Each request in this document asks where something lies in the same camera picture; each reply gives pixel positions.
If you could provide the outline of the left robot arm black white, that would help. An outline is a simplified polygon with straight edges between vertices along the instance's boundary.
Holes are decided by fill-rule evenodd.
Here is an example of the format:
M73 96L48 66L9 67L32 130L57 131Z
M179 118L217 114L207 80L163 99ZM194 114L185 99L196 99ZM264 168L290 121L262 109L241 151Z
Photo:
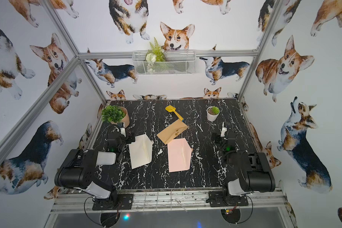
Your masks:
M125 147L135 142L135 134L120 124L107 132L106 151L72 149L55 175L55 185L66 189L84 191L97 200L117 202L116 188L96 176L96 167L115 165L123 157Z

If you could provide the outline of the brown kraft envelope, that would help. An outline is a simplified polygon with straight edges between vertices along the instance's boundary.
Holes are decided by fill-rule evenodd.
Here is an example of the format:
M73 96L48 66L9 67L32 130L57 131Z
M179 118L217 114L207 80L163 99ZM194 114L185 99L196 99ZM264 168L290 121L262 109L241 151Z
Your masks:
M164 143L168 144L174 138L179 136L182 132L187 130L189 127L180 119L176 120L160 133L157 134L157 137Z

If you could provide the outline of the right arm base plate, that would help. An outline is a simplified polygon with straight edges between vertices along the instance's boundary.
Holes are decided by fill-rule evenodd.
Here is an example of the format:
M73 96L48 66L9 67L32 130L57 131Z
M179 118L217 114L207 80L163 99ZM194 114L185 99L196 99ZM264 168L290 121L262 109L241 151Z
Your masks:
M235 207L235 206L248 206L248 199L246 196L230 196L223 192L209 192L206 199L212 208L216 207Z

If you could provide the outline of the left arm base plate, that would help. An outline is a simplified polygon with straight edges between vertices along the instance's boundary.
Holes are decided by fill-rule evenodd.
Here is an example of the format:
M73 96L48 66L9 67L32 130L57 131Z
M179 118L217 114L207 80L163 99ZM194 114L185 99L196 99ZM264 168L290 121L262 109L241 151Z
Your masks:
M130 210L133 204L133 194L120 194L116 199L94 199L93 211Z

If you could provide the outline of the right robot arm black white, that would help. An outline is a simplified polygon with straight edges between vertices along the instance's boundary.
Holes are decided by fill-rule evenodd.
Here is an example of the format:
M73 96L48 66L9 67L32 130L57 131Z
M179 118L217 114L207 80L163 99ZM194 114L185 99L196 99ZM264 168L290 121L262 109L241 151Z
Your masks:
M264 153L250 154L248 151L238 150L234 145L236 135L232 132L213 133L211 139L218 148L222 164L232 168L236 176L223 187L227 196L275 190L275 179Z

